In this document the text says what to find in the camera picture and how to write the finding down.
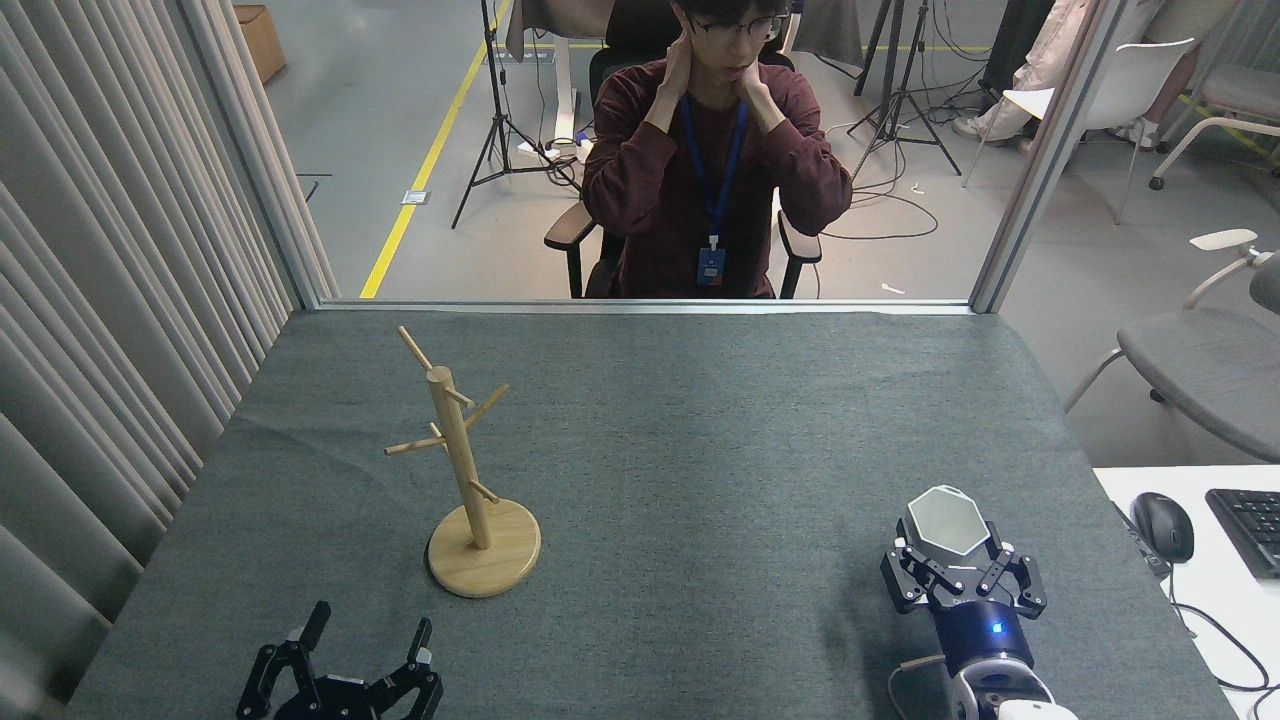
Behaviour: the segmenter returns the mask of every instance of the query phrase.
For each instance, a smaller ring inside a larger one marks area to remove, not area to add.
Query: white chair
[[[1146,119],[1142,117],[1156,99],[1165,79],[1169,78],[1174,64],[1184,53],[1190,50],[1194,38],[1188,37],[1179,42],[1161,44],[1128,44],[1116,47],[1107,65],[1102,69],[1098,87],[1094,91],[1089,111],[1084,115],[1082,129],[1103,129],[1116,126],[1139,124],[1139,131],[1146,132]],[[1044,90],[1006,90],[1004,92],[1014,105],[1027,110],[1037,119],[1044,119],[1048,111],[1050,100],[1053,99],[1055,88]],[[969,178],[978,165],[982,149],[987,145],[986,136],[978,143],[978,151],[973,156],[969,172],[961,187],[969,186]],[[1133,179],[1133,167],[1138,160],[1138,145],[1134,145],[1133,158],[1129,159],[1129,174],[1125,178],[1124,197],[1120,201],[1120,210],[1116,211],[1116,223],[1124,214],[1124,208],[1129,201],[1129,182]]]
[[[1174,160],[1183,154],[1183,150],[1187,150],[1187,146],[1196,140],[1196,136],[1206,128],[1222,126],[1258,135],[1280,136],[1280,127],[1276,127],[1276,124],[1280,124],[1280,73],[1242,68],[1240,65],[1219,65],[1210,70],[1208,77],[1204,78],[1201,102],[1208,108],[1224,110],[1228,115],[1204,118],[1196,123],[1196,127],[1183,137],[1178,147],[1152,173],[1151,182],[1148,183],[1151,190],[1165,187],[1165,170],[1174,164]],[[1188,113],[1193,110],[1194,108],[1188,108]],[[1275,124],[1244,120],[1239,115]],[[1280,160],[1280,151],[1272,155],[1272,161],[1277,160]],[[1280,167],[1272,168],[1271,174],[1280,177]]]

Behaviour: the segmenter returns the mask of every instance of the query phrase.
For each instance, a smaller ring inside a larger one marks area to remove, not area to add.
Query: keyboard
[[[1280,491],[1211,489],[1213,515],[1254,578],[1280,578]]]

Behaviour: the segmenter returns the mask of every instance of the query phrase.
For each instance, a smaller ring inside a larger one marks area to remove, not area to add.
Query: wooden peg
[[[493,407],[494,402],[498,402],[498,400],[502,396],[507,395],[508,389],[511,389],[511,386],[507,383],[502,383],[500,386],[498,386],[498,389],[493,391],[493,395],[489,396],[489,400],[484,401],[484,405],[476,407],[475,413],[467,415],[466,423],[463,423],[467,427],[467,429],[470,430],[471,425],[476,424],[480,416],[488,413],[490,407]]]
[[[406,442],[403,445],[393,445],[390,447],[384,447],[384,455],[399,455],[401,452],[411,452],[413,450],[422,450],[424,447],[433,447],[436,445],[444,445],[443,437],[433,437],[426,439],[415,439],[413,442]]]
[[[480,484],[479,480],[471,480],[471,487],[476,488],[476,492],[484,496],[489,502],[502,502],[502,498],[493,493],[492,489]]]
[[[435,425],[435,423],[428,423],[426,427],[428,427],[429,430],[431,430],[433,436],[440,438],[442,441],[444,439],[444,433],[440,432],[440,428],[438,428]],[[443,450],[444,455],[448,456],[449,455],[449,443],[445,442],[444,445],[442,445],[440,450]]]
[[[475,407],[476,406],[476,401],[475,400],[471,400],[470,397],[462,395],[461,392],[458,392],[458,388],[456,388],[456,387],[451,386],[451,387],[444,388],[444,393],[448,395],[449,397],[452,397],[453,400],[457,400],[458,402],[466,405],[467,407]]]
[[[401,338],[404,341],[404,345],[407,345],[408,348],[413,351],[413,357],[417,357],[417,361],[422,365],[422,369],[430,372],[433,366],[431,361],[428,360],[426,355],[417,347],[417,343],[413,342],[412,337],[410,337],[408,331],[404,329],[404,325],[401,325],[396,329],[401,333]]]

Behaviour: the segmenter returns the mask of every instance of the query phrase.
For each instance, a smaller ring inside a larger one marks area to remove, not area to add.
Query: beige curtain
[[[229,3],[0,3],[0,716],[54,716],[335,283]]]
[[[1272,73],[1280,73],[1280,3],[1276,0],[1240,0],[1239,5],[1204,41],[1201,61],[1196,67],[1187,95],[1193,104],[1201,99],[1199,86],[1208,72],[1217,65],[1244,65]],[[1199,115],[1192,108],[1178,113],[1174,126],[1178,131],[1166,140],[1170,143],[1181,140]],[[1254,141],[1263,147],[1276,150],[1275,161],[1280,161],[1280,147],[1274,137],[1256,136]]]

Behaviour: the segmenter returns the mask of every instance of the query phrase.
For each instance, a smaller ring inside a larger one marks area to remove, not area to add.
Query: white desk
[[[1096,468],[1094,474],[1126,514],[1133,498],[1147,491],[1166,495],[1187,510],[1196,532],[1196,550],[1190,560],[1174,566],[1178,602],[1212,615],[1267,667],[1271,683],[1280,683],[1280,580],[1257,580],[1249,574],[1204,502],[1204,492],[1211,488],[1280,489],[1280,466]],[[1167,594],[1169,579],[1161,587]],[[1257,670],[1229,641],[1194,614],[1183,615],[1197,634],[1196,646],[1204,662],[1219,678],[1239,685],[1260,682]],[[1242,719],[1258,697],[1226,688],[1222,692]],[[1280,691],[1262,703],[1260,717],[1280,719]]]

